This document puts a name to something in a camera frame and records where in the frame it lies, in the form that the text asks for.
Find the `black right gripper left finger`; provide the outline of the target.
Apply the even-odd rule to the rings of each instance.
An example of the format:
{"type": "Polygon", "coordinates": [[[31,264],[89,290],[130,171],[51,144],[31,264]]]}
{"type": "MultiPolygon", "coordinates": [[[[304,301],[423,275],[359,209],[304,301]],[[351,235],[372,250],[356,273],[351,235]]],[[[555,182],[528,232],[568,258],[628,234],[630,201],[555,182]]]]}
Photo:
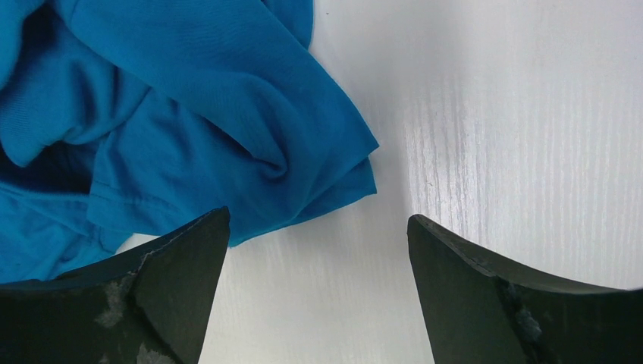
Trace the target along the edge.
{"type": "Polygon", "coordinates": [[[50,281],[1,286],[3,363],[196,363],[227,252],[216,209],[50,281]]]}

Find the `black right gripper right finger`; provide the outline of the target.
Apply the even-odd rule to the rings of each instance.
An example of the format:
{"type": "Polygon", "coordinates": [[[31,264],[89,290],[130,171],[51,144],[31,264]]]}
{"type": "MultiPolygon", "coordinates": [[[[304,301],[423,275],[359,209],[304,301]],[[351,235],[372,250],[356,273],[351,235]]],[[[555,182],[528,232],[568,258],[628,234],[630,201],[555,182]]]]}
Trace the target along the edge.
{"type": "Polygon", "coordinates": [[[437,363],[640,363],[642,291],[549,274],[423,215],[409,258],[437,363]]]}

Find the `blue t shirt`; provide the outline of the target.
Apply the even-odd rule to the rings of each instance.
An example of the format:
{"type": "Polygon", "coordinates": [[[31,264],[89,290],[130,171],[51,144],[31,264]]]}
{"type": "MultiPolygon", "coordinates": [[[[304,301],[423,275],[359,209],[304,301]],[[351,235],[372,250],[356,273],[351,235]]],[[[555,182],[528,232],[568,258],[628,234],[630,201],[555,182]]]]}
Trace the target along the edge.
{"type": "Polygon", "coordinates": [[[231,245],[376,191],[378,143],[309,52],[311,1],[3,1],[1,280],[213,209],[231,245]]]}

